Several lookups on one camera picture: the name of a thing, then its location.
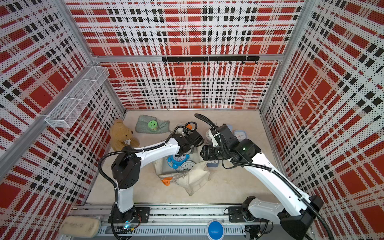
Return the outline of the blue square alarm clock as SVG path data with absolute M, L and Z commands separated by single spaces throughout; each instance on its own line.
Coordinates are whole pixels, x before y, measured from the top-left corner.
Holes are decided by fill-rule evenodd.
M 219 161 L 208 161 L 207 167 L 209 168 L 217 168 L 219 166 Z

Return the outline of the cream canvas tote bag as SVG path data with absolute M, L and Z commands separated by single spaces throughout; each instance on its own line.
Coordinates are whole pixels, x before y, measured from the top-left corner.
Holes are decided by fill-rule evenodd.
M 207 163 L 200 156 L 203 147 L 194 148 L 189 154 L 190 159 L 195 166 L 188 172 L 181 172 L 180 167 L 174 170 L 168 166 L 167 157 L 153 162 L 156 175 L 165 186 L 177 185 L 185 189 L 189 196 L 201 189 L 211 179 L 211 171 L 207 167 Z

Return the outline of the white blue oval clock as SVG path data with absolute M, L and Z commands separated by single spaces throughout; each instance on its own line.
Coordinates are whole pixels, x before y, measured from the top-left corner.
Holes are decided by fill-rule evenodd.
M 247 133 L 243 130 L 234 130 L 234 135 L 239 142 L 245 140 L 248 137 Z

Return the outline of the white round alarm clock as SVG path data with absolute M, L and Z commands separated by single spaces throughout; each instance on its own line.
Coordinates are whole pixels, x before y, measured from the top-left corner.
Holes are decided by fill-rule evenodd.
M 213 141 L 212 141 L 212 132 L 210 129 L 207 130 L 206 132 L 206 135 L 205 135 L 205 143 L 208 144 L 208 145 L 212 145 L 213 144 Z

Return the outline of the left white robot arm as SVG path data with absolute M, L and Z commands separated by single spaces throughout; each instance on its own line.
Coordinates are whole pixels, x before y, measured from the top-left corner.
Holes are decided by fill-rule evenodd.
M 108 153 L 99 160 L 99 174 L 113 185 L 115 201 L 108 219 L 109 224 L 125 223 L 141 217 L 135 210 L 133 201 L 134 185 L 138 182 L 141 168 L 164 157 L 184 156 L 191 149 L 204 142 L 197 128 L 190 130 L 186 126 L 177 126 L 175 130 L 184 129 L 184 134 L 173 132 L 164 141 L 142 147 L 124 147 L 120 151 Z M 116 155 L 111 165 L 112 176 L 109 177 L 102 169 L 106 158 Z

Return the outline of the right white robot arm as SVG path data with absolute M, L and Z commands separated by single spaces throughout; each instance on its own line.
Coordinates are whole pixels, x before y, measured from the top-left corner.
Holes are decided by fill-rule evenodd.
M 309 196 L 296 187 L 267 159 L 261 149 L 249 139 L 239 141 L 226 125 L 217 127 L 202 114 L 195 117 L 210 126 L 210 135 L 214 147 L 204 147 L 203 158 L 215 156 L 217 159 L 230 162 L 232 168 L 242 167 L 257 177 L 274 196 L 280 205 L 273 208 L 272 203 L 254 198 L 246 205 L 244 217 L 262 218 L 271 222 L 279 222 L 283 230 L 296 240 L 308 239 L 309 228 L 315 220 L 324 227 L 330 240 L 335 238 L 325 218 L 320 215 L 323 200 L 318 196 Z

